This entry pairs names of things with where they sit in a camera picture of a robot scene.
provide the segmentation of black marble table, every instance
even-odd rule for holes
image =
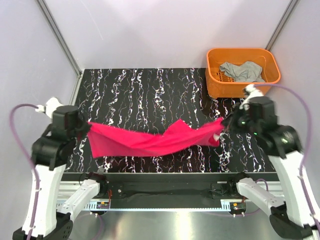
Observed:
[[[178,119],[192,128],[226,116],[239,98],[212,99],[204,68],[86,69],[76,99],[91,122],[127,130],[163,133]],[[109,173],[274,172],[250,134],[224,133],[219,147],[191,146],[158,157],[93,158],[80,142],[66,172]]]

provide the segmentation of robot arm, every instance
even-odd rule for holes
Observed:
[[[32,160],[39,174],[40,188],[34,228],[30,239],[68,239],[73,228],[73,221],[85,205],[92,198],[102,197],[107,193],[107,180],[104,175],[89,173],[80,188],[56,209],[59,185],[68,157],[73,153],[77,141],[86,136],[90,125],[81,118],[76,106],[63,106],[56,98],[51,98],[45,107],[39,106],[38,112],[43,112],[52,118],[52,123],[32,145]],[[36,180],[33,176],[27,217],[23,226],[13,233],[13,240],[27,239],[35,193]]]
[[[279,177],[284,200],[258,186],[244,173],[229,183],[230,189],[262,209],[282,238],[320,239],[299,179],[303,153],[297,132],[290,126],[278,124],[274,102],[263,96],[261,91],[248,85],[245,93],[245,101],[235,106],[223,124],[231,132],[255,135],[258,145],[268,155]],[[305,169],[303,176],[312,205],[319,216],[320,209]]]

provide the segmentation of table surface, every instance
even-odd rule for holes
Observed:
[[[239,98],[208,96],[204,68],[86,69],[76,99],[91,122],[163,133],[178,119],[196,129],[224,117]],[[84,139],[66,172],[205,173],[274,172],[250,134],[223,134],[219,147],[191,146],[159,157],[92,157]]]
[[[247,212],[257,207],[248,203]],[[115,212],[102,215],[97,240],[281,240],[262,211],[245,217],[214,216],[205,212]],[[91,240],[100,221],[88,212],[75,220],[71,240]]]

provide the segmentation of red towel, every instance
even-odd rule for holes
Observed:
[[[102,156],[157,157],[172,154],[192,145],[219,146],[223,119],[204,124],[198,129],[190,128],[179,119],[164,134],[130,131],[100,123],[92,124],[88,138],[94,158]]]

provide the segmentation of orange plastic basket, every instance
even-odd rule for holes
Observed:
[[[281,74],[275,57],[271,52],[263,48],[213,48],[206,54],[207,69],[205,71],[208,93],[212,98],[243,98],[243,89],[250,82],[235,82],[233,78],[220,71],[220,65],[228,62],[234,65],[242,65],[246,61],[254,62],[262,67],[261,77],[269,84],[279,82]],[[266,94],[269,86],[259,89]]]

